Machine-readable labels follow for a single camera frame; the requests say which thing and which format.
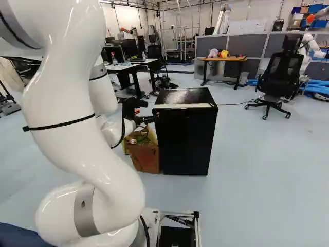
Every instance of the black cable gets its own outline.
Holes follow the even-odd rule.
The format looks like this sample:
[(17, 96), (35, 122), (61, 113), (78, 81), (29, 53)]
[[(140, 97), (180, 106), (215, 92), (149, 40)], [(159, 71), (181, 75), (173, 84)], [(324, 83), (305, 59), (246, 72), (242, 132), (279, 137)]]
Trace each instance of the black cable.
[(149, 234), (149, 228), (145, 223), (145, 220), (143, 218), (143, 216), (140, 216), (140, 221), (142, 222), (143, 228), (144, 228), (144, 232), (145, 232), (145, 237), (146, 237), (146, 246), (147, 247), (151, 247), (151, 242), (150, 242), (150, 234)]
[(245, 104), (245, 103), (256, 103), (256, 101), (258, 99), (261, 99), (261, 98), (263, 98), (263, 96), (262, 97), (259, 97), (257, 99), (250, 99), (248, 101), (245, 101), (245, 102), (242, 102), (242, 103), (238, 103), (238, 104), (216, 104), (216, 105), (219, 106), (219, 107), (223, 107), (223, 106), (226, 106), (226, 105), (240, 105), (240, 104)]
[(120, 145), (120, 143), (123, 141), (124, 135), (125, 135), (125, 125), (124, 125), (124, 118), (123, 118), (123, 103), (122, 103), (122, 108), (121, 108), (121, 116), (122, 116), (121, 138), (118, 143), (116, 143), (113, 147), (111, 147), (112, 149), (114, 149)]

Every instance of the computer screen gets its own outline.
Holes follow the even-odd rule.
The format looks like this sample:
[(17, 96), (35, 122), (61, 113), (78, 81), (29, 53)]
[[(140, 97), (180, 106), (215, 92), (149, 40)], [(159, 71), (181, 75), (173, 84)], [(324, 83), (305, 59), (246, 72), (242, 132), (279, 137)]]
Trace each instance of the computer screen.
[(114, 37), (114, 36), (106, 37), (106, 38), (105, 38), (105, 42), (106, 42), (106, 44), (111, 43), (112, 40), (115, 40), (115, 37)]
[(115, 46), (121, 45), (126, 59), (131, 58), (132, 56), (138, 56), (138, 48), (135, 39), (111, 40), (110, 43)]
[(108, 58), (108, 62), (112, 63), (112, 53), (114, 53), (114, 57), (116, 60), (118, 60), (118, 63), (124, 62), (124, 57), (122, 54), (122, 49), (120, 46), (106, 46), (104, 47), (106, 56)]
[(138, 56), (138, 48), (135, 39), (126, 39), (121, 41), (122, 41), (121, 43), (122, 50), (126, 58), (131, 58), (132, 56)]

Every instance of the black cabinet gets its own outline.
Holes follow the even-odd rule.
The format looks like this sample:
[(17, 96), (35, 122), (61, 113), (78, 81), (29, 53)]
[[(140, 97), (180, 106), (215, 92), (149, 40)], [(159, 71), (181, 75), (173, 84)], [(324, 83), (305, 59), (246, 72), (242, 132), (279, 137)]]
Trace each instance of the black cabinet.
[(208, 88), (162, 90), (153, 107), (164, 174), (207, 175), (218, 107)]

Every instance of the orange object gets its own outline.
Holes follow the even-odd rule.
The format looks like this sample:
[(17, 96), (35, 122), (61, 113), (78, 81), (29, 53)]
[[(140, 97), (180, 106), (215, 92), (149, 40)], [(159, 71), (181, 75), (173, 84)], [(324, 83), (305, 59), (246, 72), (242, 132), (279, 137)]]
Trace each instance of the orange object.
[(313, 14), (310, 14), (310, 15), (306, 18), (307, 22), (309, 22), (309, 23), (312, 23), (312, 22), (314, 21), (314, 19), (315, 19), (315, 15), (313, 15)]

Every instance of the white robot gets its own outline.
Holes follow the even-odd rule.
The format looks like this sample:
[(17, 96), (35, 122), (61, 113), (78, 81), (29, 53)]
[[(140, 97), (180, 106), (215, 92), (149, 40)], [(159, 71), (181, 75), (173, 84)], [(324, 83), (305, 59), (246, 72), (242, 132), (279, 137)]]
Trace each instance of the white robot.
[(44, 198), (35, 217), (39, 235), (55, 246), (133, 245), (145, 226), (145, 194), (137, 172), (110, 148), (134, 121), (125, 119), (124, 129), (102, 116), (117, 100), (99, 56), (106, 35), (99, 1), (1, 0), (0, 18), (7, 42), (43, 50), (23, 93), (25, 130), (56, 167), (84, 181)]
[[(307, 22), (312, 23), (314, 19), (318, 19), (318, 18), (327, 16), (328, 14), (329, 14), (329, 7), (326, 7), (324, 9), (321, 9), (315, 15), (313, 15), (313, 14), (309, 15), (307, 17)], [(314, 52), (313, 56), (316, 57), (316, 58), (324, 58), (324, 59), (329, 58), (328, 53), (325, 53), (325, 52), (321, 51), (321, 49), (319, 48), (319, 45), (315, 41), (312, 34), (306, 33), (306, 34), (303, 35), (300, 48), (297, 50), (297, 52), (299, 54), (304, 55), (303, 63), (302, 63), (301, 69), (300, 69), (300, 75), (301, 75), (300, 76), (300, 81), (305, 83), (306, 85), (309, 82), (309, 77), (307, 75), (305, 75), (305, 71), (306, 71), (306, 69), (307, 69), (307, 67), (310, 64), (311, 59), (312, 59), (311, 56), (309, 55), (310, 51)], [(314, 97), (318, 98), (318, 99), (321, 99), (321, 100), (329, 101), (329, 96), (325, 95), (325, 94), (315, 93)]]

